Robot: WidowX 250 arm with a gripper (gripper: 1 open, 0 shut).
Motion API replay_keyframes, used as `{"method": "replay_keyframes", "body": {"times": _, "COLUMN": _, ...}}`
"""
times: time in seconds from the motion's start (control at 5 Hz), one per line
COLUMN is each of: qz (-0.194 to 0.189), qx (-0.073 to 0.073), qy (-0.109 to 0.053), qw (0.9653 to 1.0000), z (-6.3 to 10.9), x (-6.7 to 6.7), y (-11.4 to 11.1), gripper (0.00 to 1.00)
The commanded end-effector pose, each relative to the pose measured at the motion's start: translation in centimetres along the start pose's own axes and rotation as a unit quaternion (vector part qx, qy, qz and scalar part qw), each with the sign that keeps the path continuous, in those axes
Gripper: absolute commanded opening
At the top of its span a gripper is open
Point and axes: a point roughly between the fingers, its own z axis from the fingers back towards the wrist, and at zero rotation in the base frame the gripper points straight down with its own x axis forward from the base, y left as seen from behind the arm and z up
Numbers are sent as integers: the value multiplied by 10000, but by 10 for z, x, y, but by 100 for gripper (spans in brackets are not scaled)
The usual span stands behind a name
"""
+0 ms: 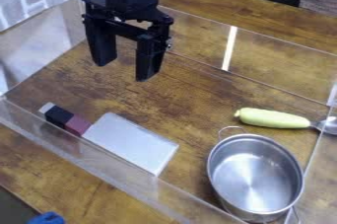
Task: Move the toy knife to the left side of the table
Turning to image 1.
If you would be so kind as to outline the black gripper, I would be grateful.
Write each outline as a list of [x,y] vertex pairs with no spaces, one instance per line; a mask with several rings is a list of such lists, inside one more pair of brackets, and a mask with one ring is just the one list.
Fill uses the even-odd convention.
[[172,17],[159,9],[160,0],[82,1],[86,6],[83,24],[95,64],[106,66],[118,58],[116,36],[138,37],[136,80],[146,82],[162,70],[167,52],[167,43],[162,39],[170,38],[174,23]]

